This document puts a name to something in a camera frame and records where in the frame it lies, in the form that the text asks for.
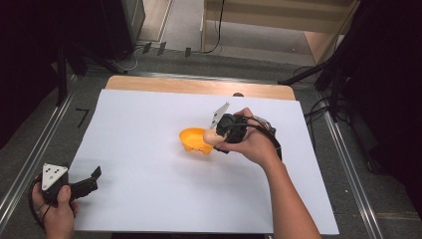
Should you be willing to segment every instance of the metal frame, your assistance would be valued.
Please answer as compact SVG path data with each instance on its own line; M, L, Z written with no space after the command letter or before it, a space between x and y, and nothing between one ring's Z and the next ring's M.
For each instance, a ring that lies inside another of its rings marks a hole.
M172 75L172 74L159 74L159 73L140 73L137 74L140 77L152 77L152 78L172 78L172 79L190 79L190 80L202 80L202 81L221 81L221 82L235 82L235 83L255 83L255 84L268 84L276 85L277 82L273 81L258 81L258 80L246 80L246 79L233 79L233 78L215 78L215 77L201 77L201 76L187 76L187 75ZM34 145L31 153L27 157L22 169L20 170L18 176L14 180L12 186L4 197L3 201L0 204L0 235L2 234L4 228L6 227L7 222L9 221L15 207L17 206L22 194L27 187L31 177L35 172L36 167L38 166L49 142L54 135L60 121L62 120L66 110L76 88L79 84L79 78L73 75L70 79L71 90L68 96L65 98L64 103L57 107L50 120L48 121L46 127L41 133L39 139ZM325 107L328 105L327 101L321 102L321 106ZM383 238L380 227L378 225L375 213L372 209L372 206L369 202L369 199L363 189L362 184L360 183L357 172L354 168L352 159L348 153L347 147L344 143L344 140L341 136L340 129L338 124L332 120L329 113L324 115L326 124L331 133L332 139L334 141L335 147L338 151L339 159L344 168L347 180L350 184L353 196L356 200L357 207L360 211L363 223L365 224L366 230L370 238Z
M328 106L327 101L322 101L320 104L322 107ZM360 211L360 216L362 217L366 231L368 232L369 238L384 238L378 225L375 212L373 211L363 186L360 183L360 179L357 175L356 169L354 168L353 161L342 138L338 123L332 120L332 117L329 113L325 113L324 117L337 149L339 159L344 168L347 181L350 184L351 191L353 193L354 199L356 200L357 207Z
M79 78L73 75L70 78L70 83L71 91L64 99L62 105L60 107L56 107L53 111L53 114L47 122L47 125L44 127L43 132L41 133L30 154L28 155L24 165L19 171L18 176L13 181L12 186L9 188L9 191L6 193L0 204L0 235L3 233L3 230L5 229L7 222L9 221L13 211L21 199L25 188L28 186L29 182L32 181L35 169L40 163L40 160L47 146L49 145L51 138L53 137L60 121L68 109L75 89L79 83Z

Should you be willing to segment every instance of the wrist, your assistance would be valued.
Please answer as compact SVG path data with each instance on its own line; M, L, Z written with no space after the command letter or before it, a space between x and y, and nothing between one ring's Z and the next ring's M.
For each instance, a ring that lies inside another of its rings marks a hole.
M46 230L47 239L72 239L73 233L66 233L62 231L49 231Z
M280 171L280 169L286 169L285 164L277 155L271 155L266 158L261 167L264 169L266 174L272 173L273 171Z

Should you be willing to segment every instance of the left hand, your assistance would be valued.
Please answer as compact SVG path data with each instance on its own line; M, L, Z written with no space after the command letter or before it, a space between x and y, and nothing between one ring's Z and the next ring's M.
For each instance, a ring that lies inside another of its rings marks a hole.
M50 206L45 202L41 193L41 183L35 184L32 190L34 206L44 216L47 238L72 238L74 235L74 217L78 213L79 206L76 202L71 202L71 187L65 185L61 188L57 201L58 206Z

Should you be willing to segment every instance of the table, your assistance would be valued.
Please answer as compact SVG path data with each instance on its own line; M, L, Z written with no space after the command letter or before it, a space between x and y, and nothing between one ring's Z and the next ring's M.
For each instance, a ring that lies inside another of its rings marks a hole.
M245 97L291 101L295 100L295 94L292 88L287 86L241 84L218 81L113 76L109 78L105 88L109 90L132 90L216 96L233 96L236 93L240 93Z
M269 96L275 99L257 99ZM292 182L321 233L337 234L303 112L294 99L291 88L277 85L111 77L72 163L75 181L88 168L100 165L103 171L99 190L80 200L84 210L76 230L271 233L270 192L262 168L240 153L187 152L178 138L185 128L206 127L212 111L230 102L228 112L251 107L283 132L278 140ZM117 214L125 217L113 220Z
M206 21L219 21L222 0L204 0L202 51ZM305 31L316 63L326 57L339 35L345 34L357 0L226 0L223 22Z

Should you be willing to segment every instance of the orange object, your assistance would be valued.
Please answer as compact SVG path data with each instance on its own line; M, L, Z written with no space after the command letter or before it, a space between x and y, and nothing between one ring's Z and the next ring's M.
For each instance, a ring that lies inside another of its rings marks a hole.
M180 134L180 140L186 151L196 150L202 153L210 154L213 146L204 142L203 135L205 129L200 127L190 127L183 130Z

